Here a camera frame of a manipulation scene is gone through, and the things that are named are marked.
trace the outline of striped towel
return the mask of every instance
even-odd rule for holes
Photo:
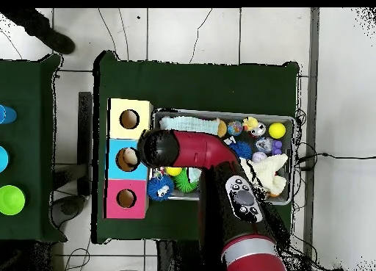
[[[192,117],[164,117],[159,121],[161,129],[175,129],[176,131],[196,131],[218,135],[220,119],[213,121],[201,120]]]

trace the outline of hole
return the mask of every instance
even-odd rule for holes
[[[116,201],[124,209],[131,208],[136,203],[136,194],[130,189],[121,190],[117,196]]]
[[[134,148],[120,149],[116,155],[116,165],[124,172],[136,170],[139,163],[140,156]]]
[[[126,110],[120,115],[120,124],[125,129],[135,129],[140,123],[140,116],[134,110]]]

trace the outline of green tablecloth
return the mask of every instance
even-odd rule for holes
[[[49,219],[52,191],[54,73],[60,55],[39,62],[0,60],[0,104],[16,110],[14,123],[0,125],[0,145],[10,164],[0,173],[0,187],[23,190],[26,204],[15,216],[0,214],[0,239],[65,241]]]
[[[103,219],[106,100],[150,101],[154,108],[242,112],[294,117],[296,62],[274,65],[178,65],[121,62],[111,51],[94,64],[93,241],[113,239],[198,239],[198,204],[194,201],[151,202],[144,220]],[[277,206],[290,228],[291,205]]]

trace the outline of white ball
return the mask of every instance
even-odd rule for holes
[[[267,158],[267,155],[264,153],[264,152],[255,152],[253,155],[252,155],[252,162],[254,163],[259,163],[263,160],[265,160]]]

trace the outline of plastic tray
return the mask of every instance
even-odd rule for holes
[[[219,118],[226,123],[232,120],[242,120],[246,117],[254,117],[258,121],[264,123],[269,128],[270,124],[274,122],[281,122],[286,127],[285,135],[280,139],[282,141],[282,152],[285,153],[289,158],[283,168],[278,171],[278,175],[283,176],[286,180],[286,186],[283,192],[276,198],[268,198],[272,204],[275,205],[286,205],[292,199],[293,187],[294,187],[294,165],[295,165],[295,138],[297,133],[297,124],[294,118],[277,116],[277,115],[254,115],[254,114],[244,114],[244,113],[230,113],[230,112],[207,112],[207,111],[196,111],[196,110],[182,110],[182,109],[155,109],[152,113],[152,128],[159,129],[159,121],[163,117],[194,117],[203,120],[213,120]],[[200,197],[199,191],[191,193],[183,193],[179,190],[175,190],[170,197],[170,200],[198,200]]]

